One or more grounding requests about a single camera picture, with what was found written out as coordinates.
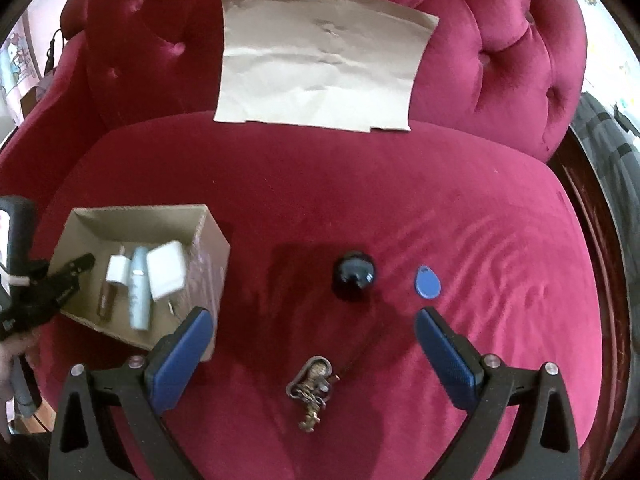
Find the black round knob cap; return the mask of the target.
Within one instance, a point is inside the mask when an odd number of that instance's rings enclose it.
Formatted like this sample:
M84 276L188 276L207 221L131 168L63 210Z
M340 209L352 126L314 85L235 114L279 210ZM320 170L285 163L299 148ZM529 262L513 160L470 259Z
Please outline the black round knob cap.
M332 290L345 301L363 301L370 295L376 279L376 267L364 252L346 252L332 269Z

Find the large white wall charger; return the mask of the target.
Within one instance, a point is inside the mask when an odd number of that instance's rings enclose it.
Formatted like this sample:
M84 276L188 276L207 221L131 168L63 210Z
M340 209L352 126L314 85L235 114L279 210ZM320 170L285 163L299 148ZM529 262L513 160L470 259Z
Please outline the large white wall charger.
M153 248L146 255L151 297L166 300L169 312L176 316L175 296L186 282L186 252L178 240Z

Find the crumpled brown paper sheet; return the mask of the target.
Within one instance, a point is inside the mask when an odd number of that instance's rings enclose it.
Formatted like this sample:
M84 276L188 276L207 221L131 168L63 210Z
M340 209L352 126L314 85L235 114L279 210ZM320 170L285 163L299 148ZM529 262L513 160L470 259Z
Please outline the crumpled brown paper sheet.
M387 0L221 0L215 122L409 130L439 19Z

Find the hello kitty wall poster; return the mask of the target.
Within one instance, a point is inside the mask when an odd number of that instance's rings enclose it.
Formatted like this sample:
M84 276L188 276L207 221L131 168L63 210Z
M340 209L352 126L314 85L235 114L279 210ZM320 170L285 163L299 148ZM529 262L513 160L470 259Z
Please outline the hello kitty wall poster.
M1 130L11 131L24 120L21 97L40 81L32 56L28 17L23 15L1 43Z

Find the small brown cardboard box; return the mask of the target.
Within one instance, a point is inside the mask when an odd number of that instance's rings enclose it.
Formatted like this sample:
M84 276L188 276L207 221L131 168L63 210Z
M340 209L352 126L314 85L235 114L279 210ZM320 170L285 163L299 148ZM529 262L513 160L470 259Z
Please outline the small brown cardboard box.
M47 74L47 76L43 77L35 87L29 89L26 94L21 97L21 110L24 118L26 118L43 99L44 95L50 88L52 78L52 73Z

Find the metal keychain with charms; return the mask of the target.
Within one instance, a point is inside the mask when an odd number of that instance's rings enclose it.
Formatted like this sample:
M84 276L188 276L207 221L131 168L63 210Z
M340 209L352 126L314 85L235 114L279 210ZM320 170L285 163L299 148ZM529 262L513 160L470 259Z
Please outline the metal keychain with charms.
M298 428L306 434L314 432L320 422L335 385L341 377L334 373L332 363L324 356L312 356L286 385L286 395L305 407L304 418Z

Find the blue teardrop key fob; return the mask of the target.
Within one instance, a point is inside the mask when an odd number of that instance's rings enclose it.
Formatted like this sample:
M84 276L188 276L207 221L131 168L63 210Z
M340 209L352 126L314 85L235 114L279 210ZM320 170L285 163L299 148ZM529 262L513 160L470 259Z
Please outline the blue teardrop key fob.
M414 289L423 299L432 300L442 292L442 284L437 274L429 266L419 266L414 278Z

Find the light blue cosmetic tube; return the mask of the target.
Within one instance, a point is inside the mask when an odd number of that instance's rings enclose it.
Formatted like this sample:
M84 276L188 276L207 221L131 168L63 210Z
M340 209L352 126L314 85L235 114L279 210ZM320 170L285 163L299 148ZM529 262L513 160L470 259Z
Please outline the light blue cosmetic tube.
M148 252L146 247L134 248L129 266L129 322L133 330L140 332L146 332L151 326L152 297L146 261Z

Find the small white plug adapter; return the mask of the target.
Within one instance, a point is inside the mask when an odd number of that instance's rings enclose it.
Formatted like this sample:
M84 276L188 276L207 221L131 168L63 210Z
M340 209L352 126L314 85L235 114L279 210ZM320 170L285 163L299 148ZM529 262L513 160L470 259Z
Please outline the small white plug adapter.
M108 259L105 281L110 285L128 286L131 260L125 246L120 246L115 255Z

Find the grey plaid cloth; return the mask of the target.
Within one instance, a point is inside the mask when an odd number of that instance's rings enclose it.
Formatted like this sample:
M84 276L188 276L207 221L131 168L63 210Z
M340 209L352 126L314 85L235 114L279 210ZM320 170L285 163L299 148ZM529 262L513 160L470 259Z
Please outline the grey plaid cloth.
M617 318L624 323L623 335L629 342L623 352L629 360L624 366L628 377L623 380L620 424L606 456L607 472L623 472L639 458L639 137L634 130L625 130L617 118L585 92L572 121L613 220L614 252L623 263L614 275L625 282L623 312Z

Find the brown lip gloss tube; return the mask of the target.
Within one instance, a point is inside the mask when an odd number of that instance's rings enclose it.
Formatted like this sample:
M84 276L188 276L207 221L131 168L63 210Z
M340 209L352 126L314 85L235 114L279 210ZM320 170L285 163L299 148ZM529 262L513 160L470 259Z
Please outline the brown lip gloss tube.
M104 282L102 284L98 308L96 314L101 320L108 321L113 312L113 304L117 294L116 286L111 282Z

